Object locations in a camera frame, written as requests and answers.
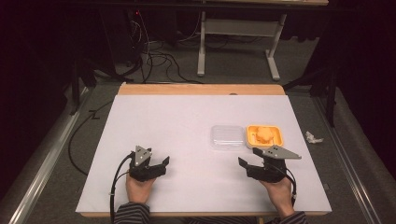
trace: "striped sleeve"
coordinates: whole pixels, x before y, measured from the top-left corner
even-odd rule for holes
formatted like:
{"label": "striped sleeve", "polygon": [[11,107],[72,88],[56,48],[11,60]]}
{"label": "striped sleeve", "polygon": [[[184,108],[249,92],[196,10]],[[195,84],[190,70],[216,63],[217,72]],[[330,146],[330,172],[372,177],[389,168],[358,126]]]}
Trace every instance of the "striped sleeve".
{"label": "striped sleeve", "polygon": [[296,212],[289,217],[285,217],[279,224],[308,224],[305,212]]}
{"label": "striped sleeve", "polygon": [[120,206],[115,224],[149,224],[149,207],[142,203],[125,203]]}

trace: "desk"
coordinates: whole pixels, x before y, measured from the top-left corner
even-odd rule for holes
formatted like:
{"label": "desk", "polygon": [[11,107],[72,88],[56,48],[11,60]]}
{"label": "desk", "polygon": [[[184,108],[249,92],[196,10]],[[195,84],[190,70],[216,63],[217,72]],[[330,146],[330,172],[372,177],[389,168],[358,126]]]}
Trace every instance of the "desk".
{"label": "desk", "polygon": [[[170,156],[167,174],[156,180],[148,201],[153,216],[273,215],[265,189],[246,176],[237,159],[260,165],[261,158],[246,147],[216,150],[210,144],[214,125],[251,123],[278,126],[284,147],[302,155],[299,161],[287,161],[298,183],[295,209],[308,215],[331,212],[289,98],[274,85],[121,86],[76,211],[86,217],[109,216],[112,178],[139,145],[152,148],[150,164]],[[123,178],[117,183],[116,210],[127,201],[124,183]]]}
{"label": "desk", "polygon": [[[207,2],[235,2],[254,4],[280,4],[297,6],[326,6],[328,0],[210,0]],[[286,14],[282,14],[279,21],[239,21],[239,20],[217,20],[207,19],[205,11],[201,14],[201,41],[198,54],[198,76],[205,75],[205,35],[250,35],[272,37],[272,44],[265,50],[265,57],[270,67],[273,80],[280,80],[277,71],[274,54],[283,26],[285,25]]]}

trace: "gray carpet floor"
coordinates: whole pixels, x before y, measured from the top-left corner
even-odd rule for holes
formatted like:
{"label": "gray carpet floor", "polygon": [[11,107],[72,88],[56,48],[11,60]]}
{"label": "gray carpet floor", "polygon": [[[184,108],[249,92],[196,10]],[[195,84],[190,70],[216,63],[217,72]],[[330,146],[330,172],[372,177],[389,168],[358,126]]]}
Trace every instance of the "gray carpet floor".
{"label": "gray carpet floor", "polygon": [[[151,43],[150,53],[153,61],[145,62],[154,66],[148,82],[169,82],[182,80],[177,74],[175,62],[168,68],[170,61],[158,52],[172,54],[179,66],[180,74],[189,80],[203,83],[276,83],[286,84],[299,77],[306,67],[317,41],[298,43],[295,39],[280,41],[276,51],[276,64],[281,80],[274,82],[270,78],[269,68],[263,56],[264,46],[268,39],[251,42],[251,37],[236,37],[226,46],[222,40],[209,41],[206,50],[206,70],[204,77],[196,76],[198,45],[196,41],[180,43],[178,48],[172,48],[161,43]],[[119,73],[127,70],[122,63],[117,65]],[[149,65],[145,64],[143,73],[149,73]],[[143,80],[141,71],[130,77],[139,83]],[[80,116],[74,130],[91,113],[111,101],[117,94],[120,83],[107,78],[98,77],[98,85],[90,89],[86,103],[80,109]],[[308,144],[308,149],[317,167],[318,174],[332,212],[325,216],[309,217],[310,223],[376,223],[367,221],[364,209],[357,200],[356,190],[348,177],[344,162],[340,159],[337,139],[332,133],[336,132],[346,154],[351,161],[354,172],[358,175],[364,189],[369,195],[375,212],[382,223],[394,223],[396,220],[396,184],[387,172],[381,160],[376,156],[370,143],[361,130],[359,123],[348,110],[342,93],[337,92],[334,109],[335,128],[329,128],[322,117],[318,102],[322,99],[312,98],[306,91],[309,87],[297,87],[288,91],[292,107],[299,121],[302,133],[309,131],[315,136],[324,138],[320,144]],[[102,130],[106,124],[106,117],[111,105],[104,107],[97,113],[99,119],[88,120],[75,135],[71,144],[75,163],[88,172],[92,158],[100,140]],[[14,183],[6,198],[0,204],[0,223],[8,223],[13,211],[21,202],[25,191],[33,180],[40,164],[49,152],[48,142],[54,141],[51,133],[35,155],[29,160],[25,169]],[[67,145],[64,147],[47,185],[38,198],[35,207],[26,223],[109,223],[109,218],[88,218],[75,212],[79,196],[84,187],[86,176],[79,173],[71,164],[67,155]],[[162,220],[163,223],[176,223],[174,220]]]}

